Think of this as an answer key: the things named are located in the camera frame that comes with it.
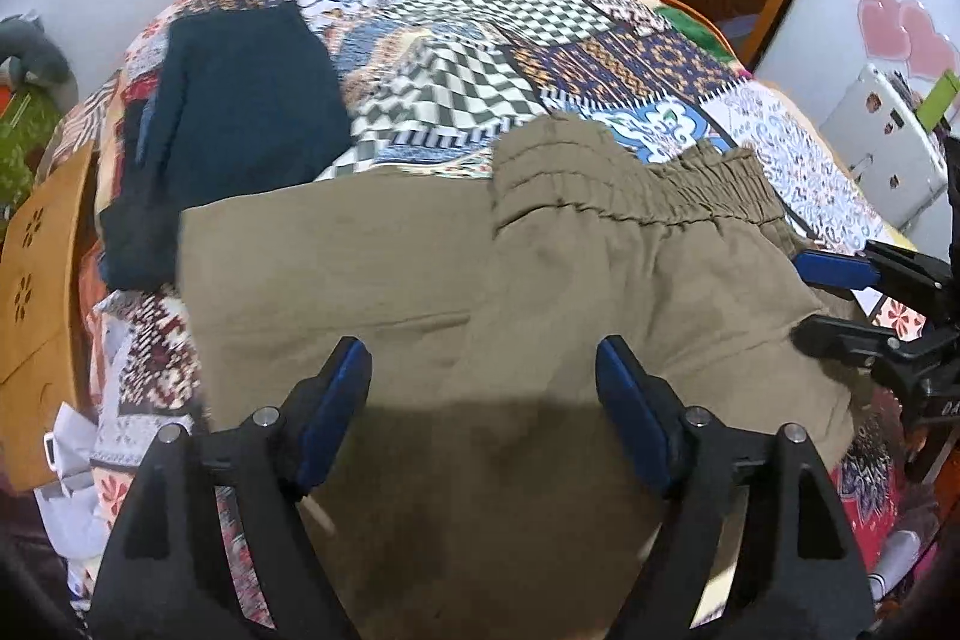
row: gray plush toy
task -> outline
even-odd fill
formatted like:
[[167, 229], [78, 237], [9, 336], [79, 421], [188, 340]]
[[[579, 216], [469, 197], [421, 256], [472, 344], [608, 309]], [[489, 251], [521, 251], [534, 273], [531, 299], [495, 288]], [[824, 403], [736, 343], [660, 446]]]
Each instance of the gray plush toy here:
[[11, 17], [0, 20], [0, 64], [8, 58], [14, 88], [23, 85], [27, 72], [42, 83], [61, 83], [70, 76], [64, 54], [43, 33], [40, 19]]

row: checkered pattern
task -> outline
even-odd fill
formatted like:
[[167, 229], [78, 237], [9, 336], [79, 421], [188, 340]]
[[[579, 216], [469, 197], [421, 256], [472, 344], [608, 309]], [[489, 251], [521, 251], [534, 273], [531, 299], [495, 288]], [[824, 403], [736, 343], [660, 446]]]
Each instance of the checkered pattern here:
[[422, 138], [422, 146], [454, 148], [545, 111], [498, 50], [453, 42], [424, 46], [361, 107], [352, 127], [357, 144], [317, 179], [363, 172], [393, 143], [414, 145], [411, 140]]
[[577, 42], [611, 27], [584, 0], [404, 0], [383, 9], [383, 15], [407, 25], [486, 20], [541, 47]]
[[424, 46], [410, 71], [361, 109], [354, 130], [397, 131], [407, 121], [474, 128], [543, 111], [530, 83], [501, 52], [450, 42]]

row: screw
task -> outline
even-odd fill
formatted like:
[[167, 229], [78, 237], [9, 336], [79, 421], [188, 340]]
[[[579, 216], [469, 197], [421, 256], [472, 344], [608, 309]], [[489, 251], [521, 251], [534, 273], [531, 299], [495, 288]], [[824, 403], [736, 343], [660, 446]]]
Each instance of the screw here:
[[803, 442], [806, 439], [806, 429], [799, 423], [788, 423], [784, 426], [784, 434], [791, 442]]
[[179, 437], [179, 434], [184, 431], [179, 423], [166, 423], [160, 427], [160, 430], [157, 432], [157, 439], [160, 442], [165, 442], [168, 445]]
[[686, 418], [687, 423], [699, 428], [701, 426], [707, 426], [712, 415], [710, 415], [710, 411], [706, 408], [692, 407], [685, 410], [683, 417]]
[[260, 408], [253, 413], [253, 423], [264, 428], [272, 426], [280, 420], [280, 411], [277, 408]]

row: heart decoration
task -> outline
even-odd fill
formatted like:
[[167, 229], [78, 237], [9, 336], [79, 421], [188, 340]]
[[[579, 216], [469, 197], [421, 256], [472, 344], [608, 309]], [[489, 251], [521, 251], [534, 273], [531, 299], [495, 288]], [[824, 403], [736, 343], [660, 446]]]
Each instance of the heart decoration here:
[[901, 24], [899, 4], [861, 1], [857, 16], [870, 57], [887, 61], [905, 61], [910, 57], [911, 41]]
[[899, 21], [910, 38], [910, 56], [906, 60], [909, 76], [933, 81], [948, 68], [960, 71], [960, 53], [950, 39], [936, 32], [923, 4], [901, 1]]

